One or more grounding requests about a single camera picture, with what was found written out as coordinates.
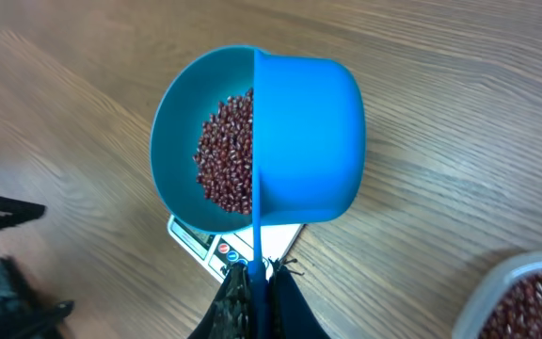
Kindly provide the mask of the blue plastic measuring scoop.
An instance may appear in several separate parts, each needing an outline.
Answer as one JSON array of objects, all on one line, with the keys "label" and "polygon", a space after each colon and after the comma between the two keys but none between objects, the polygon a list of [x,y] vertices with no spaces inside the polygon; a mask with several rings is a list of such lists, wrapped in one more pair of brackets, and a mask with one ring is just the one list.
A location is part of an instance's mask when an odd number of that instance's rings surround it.
[{"label": "blue plastic measuring scoop", "polygon": [[271,334],[262,228],[333,220],[355,199],[365,163],[363,102],[354,76],[323,58],[254,54],[253,334]]}]

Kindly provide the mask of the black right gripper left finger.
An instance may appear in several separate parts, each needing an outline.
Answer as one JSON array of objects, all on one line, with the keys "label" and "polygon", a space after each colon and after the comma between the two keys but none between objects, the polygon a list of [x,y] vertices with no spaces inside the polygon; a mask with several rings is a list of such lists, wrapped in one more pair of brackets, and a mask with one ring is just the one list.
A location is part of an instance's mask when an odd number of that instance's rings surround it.
[{"label": "black right gripper left finger", "polygon": [[251,337],[251,290],[247,266],[225,266],[226,277],[205,316],[188,339],[248,339]]}]

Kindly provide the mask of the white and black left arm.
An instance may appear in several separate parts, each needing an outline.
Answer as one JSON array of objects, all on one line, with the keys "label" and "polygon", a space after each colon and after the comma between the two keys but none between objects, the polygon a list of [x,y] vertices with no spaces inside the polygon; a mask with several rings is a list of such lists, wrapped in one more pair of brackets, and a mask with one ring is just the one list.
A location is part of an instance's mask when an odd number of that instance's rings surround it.
[{"label": "white and black left arm", "polygon": [[[0,231],[42,218],[46,207],[0,196]],[[74,309],[72,300],[41,303],[15,261],[0,257],[0,338],[59,338],[57,325]]]}]

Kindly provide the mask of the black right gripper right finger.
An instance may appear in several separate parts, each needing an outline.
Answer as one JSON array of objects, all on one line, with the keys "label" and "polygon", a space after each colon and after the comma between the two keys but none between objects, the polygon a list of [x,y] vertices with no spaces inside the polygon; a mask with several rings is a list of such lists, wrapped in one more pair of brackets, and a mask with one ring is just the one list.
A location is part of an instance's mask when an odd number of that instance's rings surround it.
[{"label": "black right gripper right finger", "polygon": [[293,276],[302,273],[288,268],[297,260],[281,258],[271,262],[269,280],[272,337],[277,339],[329,339]]}]

